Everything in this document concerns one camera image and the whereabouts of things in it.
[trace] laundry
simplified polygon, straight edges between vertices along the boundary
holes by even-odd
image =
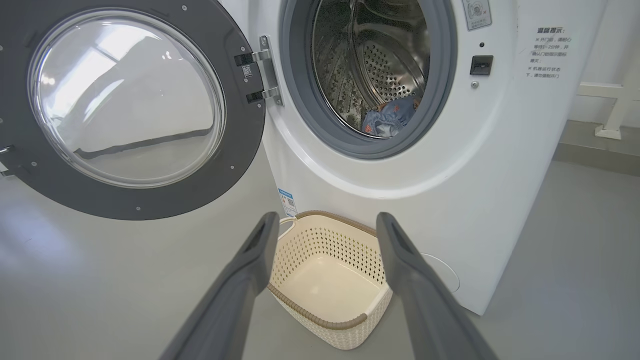
[[[365,115],[362,131],[385,138],[395,136],[409,123],[419,104],[419,98],[407,96],[378,105]]]

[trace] laundry basket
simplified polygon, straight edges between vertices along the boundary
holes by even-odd
[[[391,300],[376,231],[324,211],[284,218],[268,288],[297,321],[342,350],[356,348]]]

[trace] stainless steel drum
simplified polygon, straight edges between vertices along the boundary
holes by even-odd
[[[422,97],[429,32],[415,0],[323,0],[313,37],[320,89],[354,130],[361,132],[366,112],[379,104]]]

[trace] white metal railing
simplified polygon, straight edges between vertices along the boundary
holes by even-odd
[[[596,128],[595,136],[621,140],[620,125],[627,116],[632,101],[640,101],[640,46],[636,46],[622,84],[580,83],[577,95],[616,100],[607,122]]]

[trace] white front-loading washing machine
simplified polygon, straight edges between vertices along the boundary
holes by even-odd
[[[286,213],[393,214],[482,314],[604,5],[7,3],[0,161],[68,207],[148,220],[214,201],[262,140]]]

